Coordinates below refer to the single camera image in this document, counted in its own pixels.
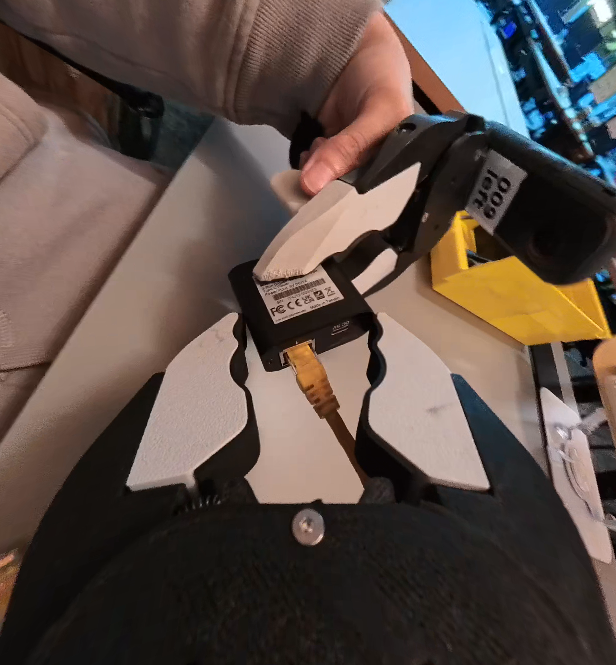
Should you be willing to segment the black network splitter box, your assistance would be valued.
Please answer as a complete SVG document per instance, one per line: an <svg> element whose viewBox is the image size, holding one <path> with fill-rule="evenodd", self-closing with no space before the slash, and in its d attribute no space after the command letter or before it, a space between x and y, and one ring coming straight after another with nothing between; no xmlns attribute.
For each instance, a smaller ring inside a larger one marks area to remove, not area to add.
<svg viewBox="0 0 616 665"><path fill-rule="evenodd" d="M262 366L288 366L287 350L309 343L315 354L370 332L373 312L335 259L307 275L262 283L254 261L229 271L229 283Z"/></svg>

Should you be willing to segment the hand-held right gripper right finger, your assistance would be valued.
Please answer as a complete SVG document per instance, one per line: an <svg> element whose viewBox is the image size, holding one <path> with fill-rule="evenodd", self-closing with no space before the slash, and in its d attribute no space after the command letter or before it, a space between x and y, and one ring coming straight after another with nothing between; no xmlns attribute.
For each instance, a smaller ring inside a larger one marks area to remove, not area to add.
<svg viewBox="0 0 616 665"><path fill-rule="evenodd" d="M386 466L398 491L412 480L487 492L491 483L447 365L390 315L368 338L369 382L356 434L359 464Z"/></svg>

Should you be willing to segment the person's left hand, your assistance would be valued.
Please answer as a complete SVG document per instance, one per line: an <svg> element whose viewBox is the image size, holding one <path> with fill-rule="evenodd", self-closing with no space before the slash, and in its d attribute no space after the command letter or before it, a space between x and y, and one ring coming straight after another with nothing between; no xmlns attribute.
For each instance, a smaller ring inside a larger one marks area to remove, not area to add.
<svg viewBox="0 0 616 665"><path fill-rule="evenodd" d="M413 113L410 63L386 13L378 11L318 113L325 137L301 155L303 192L316 195L364 165Z"/></svg>

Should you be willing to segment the white document stand base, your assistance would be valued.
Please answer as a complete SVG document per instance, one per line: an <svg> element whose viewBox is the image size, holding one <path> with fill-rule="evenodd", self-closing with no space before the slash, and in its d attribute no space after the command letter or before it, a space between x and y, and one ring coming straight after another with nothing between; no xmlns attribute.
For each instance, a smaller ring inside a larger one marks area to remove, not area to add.
<svg viewBox="0 0 616 665"><path fill-rule="evenodd" d="M572 522L577 527L580 538L590 557L602 563L609 564L612 561L613 549L608 528L604 523L604 510L601 521L595 521L591 518L585 504L573 492L564 472L562 462L553 459L551 453L551 442L553 439L551 435L552 425L563 423L567 426L579 426L580 416L546 388L541 388L540 402L545 424L546 450L553 487L559 495L563 506L569 512Z"/></svg>

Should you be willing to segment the yellow plastic bin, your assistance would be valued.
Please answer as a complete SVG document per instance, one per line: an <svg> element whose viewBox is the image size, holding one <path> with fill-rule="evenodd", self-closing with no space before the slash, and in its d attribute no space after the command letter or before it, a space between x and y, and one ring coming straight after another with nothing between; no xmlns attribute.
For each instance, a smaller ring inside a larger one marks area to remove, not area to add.
<svg viewBox="0 0 616 665"><path fill-rule="evenodd" d="M592 279L554 286L516 257L471 265L477 239L490 237L466 212L457 212L430 253L436 292L526 346L611 338Z"/></svg>

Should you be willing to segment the clear plastic magnifier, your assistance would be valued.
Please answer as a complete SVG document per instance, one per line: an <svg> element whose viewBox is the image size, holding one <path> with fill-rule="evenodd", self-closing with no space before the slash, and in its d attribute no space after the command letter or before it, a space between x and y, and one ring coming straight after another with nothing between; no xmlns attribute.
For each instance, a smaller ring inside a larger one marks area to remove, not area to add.
<svg viewBox="0 0 616 665"><path fill-rule="evenodd" d="M578 426L552 425L551 453L560 460L573 492L585 504L591 518L603 519L595 470L586 434Z"/></svg>

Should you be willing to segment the grey desk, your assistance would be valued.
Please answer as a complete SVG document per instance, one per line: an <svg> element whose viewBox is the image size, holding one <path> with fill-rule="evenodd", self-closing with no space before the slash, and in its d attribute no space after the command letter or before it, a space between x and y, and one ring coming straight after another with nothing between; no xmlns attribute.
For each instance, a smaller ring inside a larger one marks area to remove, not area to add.
<svg viewBox="0 0 616 665"><path fill-rule="evenodd" d="M227 274L287 220L269 186L288 141L215 121L0 443L0 555L22 551L87 447L154 373L236 309ZM529 352L431 287L427 257L371 308L462 375L548 471Z"/></svg>

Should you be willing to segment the person's left forearm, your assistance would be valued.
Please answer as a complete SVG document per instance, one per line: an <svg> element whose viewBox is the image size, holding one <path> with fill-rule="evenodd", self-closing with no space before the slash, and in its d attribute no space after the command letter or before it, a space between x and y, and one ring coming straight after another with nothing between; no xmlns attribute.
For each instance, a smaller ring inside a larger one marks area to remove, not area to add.
<svg viewBox="0 0 616 665"><path fill-rule="evenodd" d="M0 1L0 20L109 79L289 137L381 1Z"/></svg>

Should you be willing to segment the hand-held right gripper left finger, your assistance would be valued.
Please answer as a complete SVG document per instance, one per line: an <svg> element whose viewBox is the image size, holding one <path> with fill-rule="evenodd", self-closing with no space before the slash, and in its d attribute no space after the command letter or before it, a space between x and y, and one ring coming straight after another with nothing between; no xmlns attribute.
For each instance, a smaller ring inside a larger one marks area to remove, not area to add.
<svg viewBox="0 0 616 665"><path fill-rule="evenodd" d="M127 487L142 491L246 476L261 446L246 387L247 336L232 312L169 363L132 463Z"/></svg>

